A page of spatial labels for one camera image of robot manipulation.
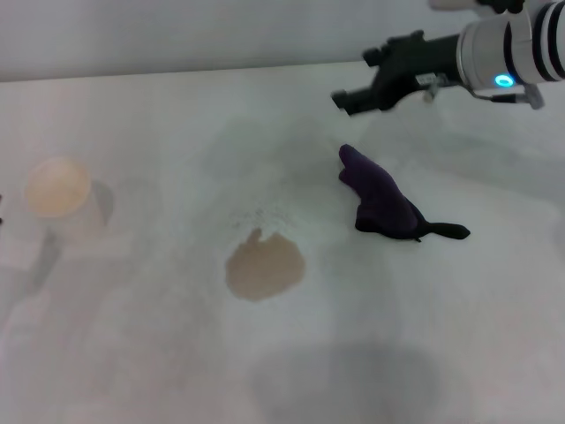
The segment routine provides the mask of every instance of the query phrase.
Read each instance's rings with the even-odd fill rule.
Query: beige cup
[[[56,157],[40,164],[27,180],[24,197],[34,215],[64,241],[86,241],[103,230],[92,180],[72,159]]]

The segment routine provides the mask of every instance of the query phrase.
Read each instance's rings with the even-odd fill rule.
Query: plastic cup
[[[56,157],[35,168],[24,198],[32,213],[63,241],[86,241],[103,230],[88,171],[70,158]]]

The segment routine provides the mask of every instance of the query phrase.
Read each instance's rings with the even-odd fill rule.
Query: white table
[[[544,87],[539,112],[455,89],[340,113],[330,92],[372,76],[324,64],[0,85],[0,421],[561,422],[565,86]],[[355,232],[343,143],[471,237]],[[99,241],[58,247],[26,214],[25,175],[53,155],[97,180]],[[258,303],[224,282],[255,227],[306,261],[300,284]]]

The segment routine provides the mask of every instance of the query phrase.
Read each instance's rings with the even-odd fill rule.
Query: black tail
[[[467,239],[471,232],[457,223],[430,223],[426,228],[427,234],[433,232],[449,239]]]

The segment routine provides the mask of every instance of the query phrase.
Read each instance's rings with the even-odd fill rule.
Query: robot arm
[[[442,10],[491,6],[500,14],[469,24],[460,34],[426,41],[421,31],[389,39],[364,54],[379,66],[370,87],[333,93],[335,104],[349,115],[390,110],[406,95],[424,90],[433,99],[442,87],[461,86],[478,99],[527,102],[543,107],[536,84],[565,79],[565,0],[430,0]],[[523,86],[518,95],[485,97],[478,91]]]

